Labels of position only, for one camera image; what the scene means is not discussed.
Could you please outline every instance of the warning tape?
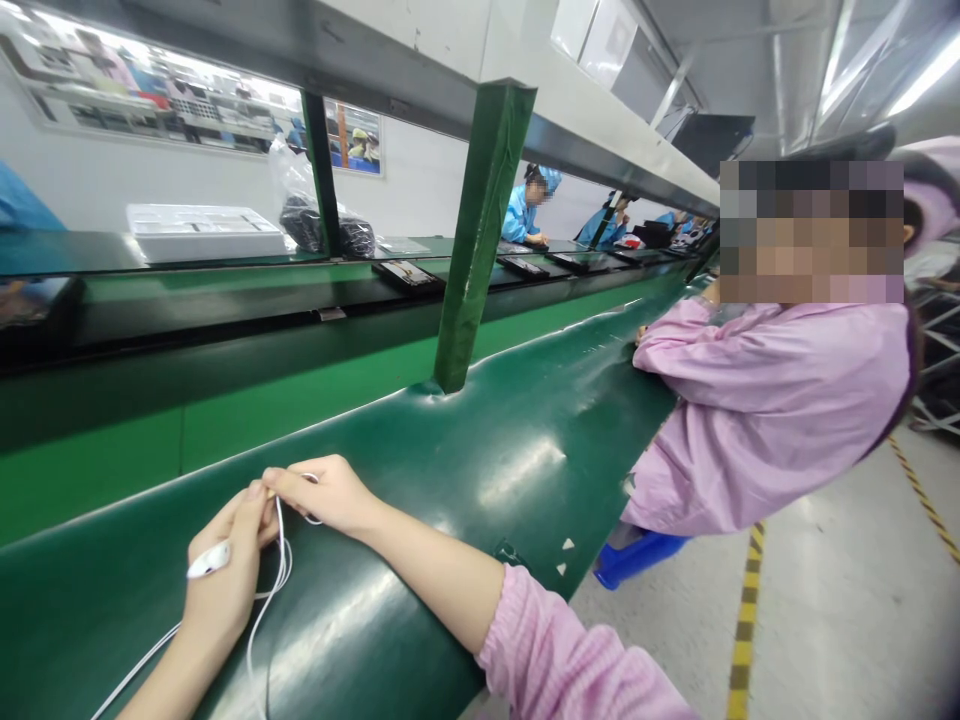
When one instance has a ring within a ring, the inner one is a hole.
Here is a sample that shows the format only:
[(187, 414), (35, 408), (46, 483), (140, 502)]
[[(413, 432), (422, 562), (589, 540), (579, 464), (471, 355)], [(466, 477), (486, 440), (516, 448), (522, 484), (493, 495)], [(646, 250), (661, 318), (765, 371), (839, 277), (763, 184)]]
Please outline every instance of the warning tape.
[(737, 633), (730, 667), (730, 695), (727, 698), (727, 720), (748, 720), (750, 702), (750, 668), (753, 665), (753, 636), (757, 624), (757, 599), (760, 594), (760, 563), (763, 561), (763, 538), (766, 526), (758, 522), (750, 528), (750, 549), (743, 572), (743, 591), (737, 615)]
[(923, 491), (923, 486), (920, 484), (920, 480), (917, 479), (917, 474), (913, 471), (913, 468), (910, 467), (910, 463), (907, 462), (907, 458), (904, 456), (900, 446), (897, 445), (897, 441), (893, 439), (893, 435), (887, 438), (887, 440), (890, 441), (890, 446), (893, 448), (894, 454), (900, 461), (903, 471), (907, 474), (907, 479), (913, 486), (913, 491), (917, 493), (917, 497), (920, 498), (920, 504), (923, 505), (923, 509), (927, 511), (927, 517), (930, 518), (930, 522), (932, 522), (933, 526), (937, 529), (937, 535), (943, 540), (943, 544), (947, 546), (947, 552), (950, 553), (954, 562), (960, 565), (960, 550), (957, 549), (957, 544), (953, 541), (953, 538), (950, 537), (950, 532), (947, 530), (943, 518), (933, 509), (933, 503), (930, 502), (930, 498), (928, 498), (927, 494)]

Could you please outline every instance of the blue hat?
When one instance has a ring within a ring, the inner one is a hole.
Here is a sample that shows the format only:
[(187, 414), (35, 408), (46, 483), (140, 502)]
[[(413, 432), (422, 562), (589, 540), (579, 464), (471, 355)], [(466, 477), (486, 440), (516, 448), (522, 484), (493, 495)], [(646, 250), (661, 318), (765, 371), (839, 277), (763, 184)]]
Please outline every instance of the blue hat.
[(541, 165), (540, 174), (543, 175), (543, 179), (547, 182), (547, 193), (553, 195), (557, 191), (557, 188), (560, 187), (560, 181), (563, 180), (563, 173), (559, 170)]

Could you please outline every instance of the blue chair leg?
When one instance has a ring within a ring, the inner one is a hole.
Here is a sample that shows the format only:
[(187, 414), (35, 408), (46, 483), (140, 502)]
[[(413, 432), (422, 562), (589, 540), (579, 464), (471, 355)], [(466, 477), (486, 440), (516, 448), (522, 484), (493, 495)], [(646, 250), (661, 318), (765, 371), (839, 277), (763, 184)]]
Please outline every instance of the blue chair leg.
[(604, 545), (600, 567), (593, 574), (607, 590), (616, 590), (627, 578), (676, 555), (689, 539), (650, 531), (622, 550)]

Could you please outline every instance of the pink sleeve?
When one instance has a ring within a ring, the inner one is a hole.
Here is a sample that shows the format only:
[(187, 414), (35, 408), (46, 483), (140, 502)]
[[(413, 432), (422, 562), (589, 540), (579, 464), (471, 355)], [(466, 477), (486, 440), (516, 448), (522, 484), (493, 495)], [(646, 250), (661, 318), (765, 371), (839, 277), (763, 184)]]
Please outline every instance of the pink sleeve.
[(696, 713), (640, 648), (610, 627), (584, 629), (556, 593), (506, 566), (503, 592), (477, 662), (490, 691), (520, 720), (688, 720)]
[(775, 409), (825, 379), (814, 347), (829, 341), (829, 326), (800, 319), (722, 337), (711, 317), (699, 300), (681, 300), (644, 334), (634, 367), (661, 375), (684, 400), (737, 412)]

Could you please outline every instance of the floor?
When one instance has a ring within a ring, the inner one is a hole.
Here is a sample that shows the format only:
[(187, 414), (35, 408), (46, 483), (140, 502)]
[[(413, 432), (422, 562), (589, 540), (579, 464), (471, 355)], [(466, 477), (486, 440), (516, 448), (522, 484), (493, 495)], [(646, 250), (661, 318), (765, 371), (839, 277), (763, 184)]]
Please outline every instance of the floor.
[[(960, 442), (895, 437), (960, 539)], [(704, 718), (725, 718), (747, 550), (747, 533), (701, 538), (615, 593), (588, 577), (571, 604), (646, 648)], [(767, 521), (752, 720), (945, 720), (957, 677), (960, 565), (888, 444)]]

